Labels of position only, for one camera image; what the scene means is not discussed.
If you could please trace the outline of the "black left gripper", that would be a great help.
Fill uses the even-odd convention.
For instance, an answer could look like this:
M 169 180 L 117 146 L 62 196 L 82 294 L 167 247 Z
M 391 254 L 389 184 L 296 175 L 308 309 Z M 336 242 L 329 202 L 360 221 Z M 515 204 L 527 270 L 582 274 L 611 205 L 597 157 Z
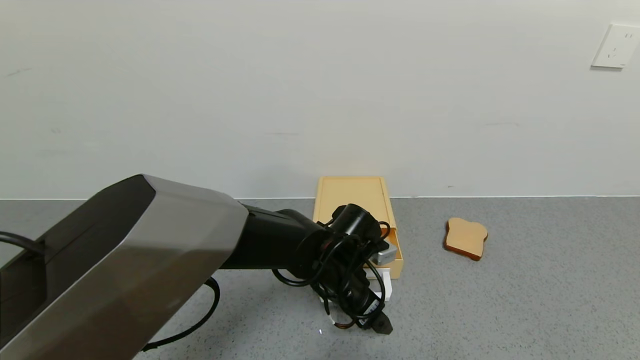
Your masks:
M 372 329 L 377 334 L 390 335 L 393 324 L 382 312 L 386 301 L 383 276 L 358 279 L 342 292 L 342 310 L 362 330 Z

